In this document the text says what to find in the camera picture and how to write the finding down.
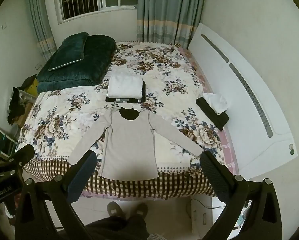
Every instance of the gray long-sleeve shirt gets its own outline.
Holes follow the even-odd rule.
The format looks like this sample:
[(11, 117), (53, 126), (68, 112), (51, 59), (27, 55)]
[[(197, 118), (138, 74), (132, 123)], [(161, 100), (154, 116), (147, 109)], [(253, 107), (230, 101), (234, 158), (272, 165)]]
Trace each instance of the gray long-sleeve shirt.
[(99, 176), (115, 180), (148, 180), (158, 177), (155, 160), (155, 130), (194, 156), (203, 151), (198, 144), (160, 116), (143, 110), (134, 120), (110, 109), (85, 132), (69, 159), (76, 164), (105, 130), (105, 146)]

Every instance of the white headboard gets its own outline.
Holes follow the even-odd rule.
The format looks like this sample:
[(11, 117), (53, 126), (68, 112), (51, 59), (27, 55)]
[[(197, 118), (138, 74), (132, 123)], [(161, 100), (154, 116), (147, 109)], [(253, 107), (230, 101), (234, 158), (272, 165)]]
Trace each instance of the white headboard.
[(250, 179), (294, 159), (297, 151), (284, 114), (246, 59), (202, 23), (189, 50), (213, 92), (222, 94), (229, 104), (226, 126), (239, 173)]

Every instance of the screw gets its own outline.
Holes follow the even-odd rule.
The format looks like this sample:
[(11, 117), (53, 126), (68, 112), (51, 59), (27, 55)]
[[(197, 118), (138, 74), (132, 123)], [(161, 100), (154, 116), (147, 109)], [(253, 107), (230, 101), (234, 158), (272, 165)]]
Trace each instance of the screw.
[(243, 177), (241, 175), (235, 175), (235, 179), (237, 181), (242, 181), (243, 180)]
[(54, 178), (54, 180), (55, 180), (55, 181), (61, 181), (62, 178), (63, 178), (62, 175), (56, 175), (55, 178)]
[(32, 179), (27, 179), (27, 180), (25, 181), (25, 184), (26, 184), (26, 185), (29, 185), (29, 184), (31, 184), (32, 182), (33, 182)]
[(272, 181), (270, 179), (265, 179), (265, 183), (268, 184), (268, 185), (271, 185)]

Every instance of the dark green quilt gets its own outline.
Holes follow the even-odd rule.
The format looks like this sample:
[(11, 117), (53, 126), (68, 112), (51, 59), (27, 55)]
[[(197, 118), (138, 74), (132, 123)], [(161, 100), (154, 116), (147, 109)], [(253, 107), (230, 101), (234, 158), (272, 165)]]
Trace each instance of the dark green quilt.
[(111, 62), (116, 42), (105, 35), (88, 36), (84, 46), (84, 59), (49, 71), (55, 54), (37, 75), (38, 93), (69, 87), (94, 86), (101, 83)]

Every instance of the gray slipper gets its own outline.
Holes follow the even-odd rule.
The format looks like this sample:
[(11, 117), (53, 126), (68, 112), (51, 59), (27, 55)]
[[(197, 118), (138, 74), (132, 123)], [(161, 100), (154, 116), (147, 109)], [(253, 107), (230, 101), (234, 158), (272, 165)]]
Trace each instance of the gray slipper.
[(141, 215), (142, 218), (144, 219), (147, 216), (148, 213), (148, 206), (145, 203), (139, 204), (136, 209), (131, 212), (131, 216), (134, 215)]
[(112, 216), (117, 216), (117, 217), (122, 217), (125, 218), (125, 214), (121, 207), (114, 201), (108, 203), (107, 205), (107, 212), (110, 217)]

